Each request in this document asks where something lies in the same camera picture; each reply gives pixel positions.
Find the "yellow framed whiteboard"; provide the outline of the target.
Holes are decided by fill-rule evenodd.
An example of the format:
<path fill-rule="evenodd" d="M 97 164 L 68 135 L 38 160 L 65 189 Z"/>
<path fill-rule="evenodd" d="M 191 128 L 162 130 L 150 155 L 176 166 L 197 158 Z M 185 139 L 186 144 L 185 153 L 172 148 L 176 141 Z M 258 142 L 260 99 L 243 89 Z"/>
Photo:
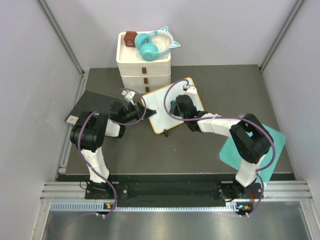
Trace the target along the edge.
<path fill-rule="evenodd" d="M 148 118 L 155 134 L 162 134 L 184 123 L 178 113 L 176 102 L 178 96 L 189 94 L 188 88 L 191 88 L 193 92 L 196 91 L 191 77 L 186 77 L 177 84 L 171 83 L 142 96 L 142 104 L 156 111 L 156 114 Z"/>

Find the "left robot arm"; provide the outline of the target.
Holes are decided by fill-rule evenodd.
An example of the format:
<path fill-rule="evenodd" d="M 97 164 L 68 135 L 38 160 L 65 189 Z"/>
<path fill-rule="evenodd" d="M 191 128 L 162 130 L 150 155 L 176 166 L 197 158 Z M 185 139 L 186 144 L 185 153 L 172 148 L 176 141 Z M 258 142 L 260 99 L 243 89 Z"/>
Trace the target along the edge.
<path fill-rule="evenodd" d="M 102 151 L 105 137 L 122 138 L 126 125 L 139 123 L 157 113 L 137 101 L 129 102 L 127 107 L 116 101 L 109 109 L 109 113 L 83 111 L 70 133 L 71 143 L 89 170 L 85 189 L 85 198 L 89 200 L 111 199 L 116 195 Z"/>

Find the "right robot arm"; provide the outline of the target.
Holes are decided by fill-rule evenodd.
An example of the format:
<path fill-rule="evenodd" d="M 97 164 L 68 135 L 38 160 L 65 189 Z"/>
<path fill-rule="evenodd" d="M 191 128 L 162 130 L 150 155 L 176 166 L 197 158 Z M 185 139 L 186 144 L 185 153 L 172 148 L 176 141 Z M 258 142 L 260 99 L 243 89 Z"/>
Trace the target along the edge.
<path fill-rule="evenodd" d="M 230 190 L 225 192 L 229 198 L 245 198 L 249 195 L 258 173 L 275 161 L 274 140 L 251 113 L 243 117 L 225 117 L 200 111 L 186 94 L 178 95 L 171 101 L 167 113 L 172 118 L 186 123 L 193 132 L 213 133 L 232 138 L 241 156 L 241 162 Z"/>

